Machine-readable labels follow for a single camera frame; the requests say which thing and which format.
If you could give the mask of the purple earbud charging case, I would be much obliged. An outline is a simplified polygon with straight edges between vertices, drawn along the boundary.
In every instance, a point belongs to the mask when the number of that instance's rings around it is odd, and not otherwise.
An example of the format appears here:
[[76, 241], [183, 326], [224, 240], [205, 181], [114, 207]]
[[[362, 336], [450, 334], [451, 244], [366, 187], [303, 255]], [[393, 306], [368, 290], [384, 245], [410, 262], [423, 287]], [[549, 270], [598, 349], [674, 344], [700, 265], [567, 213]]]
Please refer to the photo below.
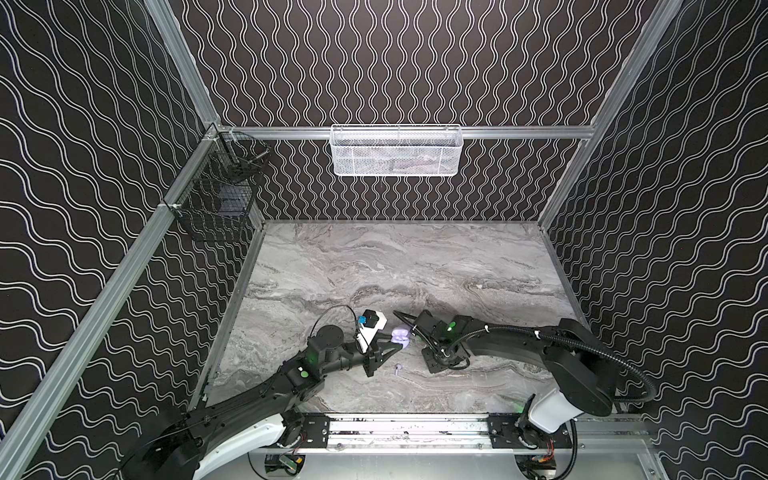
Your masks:
[[411, 342], [411, 328], [405, 325], [394, 327], [391, 332], [391, 342], [406, 349]]

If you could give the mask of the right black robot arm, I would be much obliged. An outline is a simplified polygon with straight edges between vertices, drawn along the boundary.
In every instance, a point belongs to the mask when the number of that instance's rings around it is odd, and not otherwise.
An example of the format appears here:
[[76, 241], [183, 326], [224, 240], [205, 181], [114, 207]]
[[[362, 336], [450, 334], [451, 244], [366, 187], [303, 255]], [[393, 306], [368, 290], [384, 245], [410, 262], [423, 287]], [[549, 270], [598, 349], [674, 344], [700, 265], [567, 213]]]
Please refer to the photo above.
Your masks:
[[658, 394], [646, 373], [610, 351], [574, 319], [524, 327], [462, 315], [444, 321], [424, 310], [403, 322], [425, 342], [423, 356], [432, 373], [466, 368], [481, 356], [549, 372], [552, 383], [532, 394], [518, 417], [522, 433], [552, 434], [582, 414], [607, 417], [616, 403], [645, 403]]

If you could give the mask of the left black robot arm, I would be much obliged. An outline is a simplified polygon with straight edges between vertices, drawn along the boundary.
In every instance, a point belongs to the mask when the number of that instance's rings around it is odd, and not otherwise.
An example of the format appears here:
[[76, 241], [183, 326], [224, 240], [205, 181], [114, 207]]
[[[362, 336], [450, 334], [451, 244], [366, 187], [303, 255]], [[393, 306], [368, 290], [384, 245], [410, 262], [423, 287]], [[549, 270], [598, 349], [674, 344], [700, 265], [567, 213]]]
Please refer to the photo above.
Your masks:
[[379, 331], [366, 350], [326, 325], [307, 347], [284, 361], [265, 382], [213, 406], [197, 408], [142, 440], [118, 470], [122, 479], [203, 479], [247, 452], [299, 440], [296, 408], [319, 393], [326, 377], [361, 366], [374, 372], [403, 346]]

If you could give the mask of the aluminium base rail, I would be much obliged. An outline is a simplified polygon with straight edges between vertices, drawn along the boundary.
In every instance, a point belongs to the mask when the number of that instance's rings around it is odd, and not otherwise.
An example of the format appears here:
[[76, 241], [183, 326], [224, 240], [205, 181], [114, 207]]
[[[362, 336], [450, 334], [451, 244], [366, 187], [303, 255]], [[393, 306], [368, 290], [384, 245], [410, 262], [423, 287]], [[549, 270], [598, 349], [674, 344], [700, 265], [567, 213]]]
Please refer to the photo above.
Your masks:
[[298, 413], [274, 415], [206, 451], [300, 453], [547, 453], [573, 445], [567, 425], [525, 440], [513, 414]]

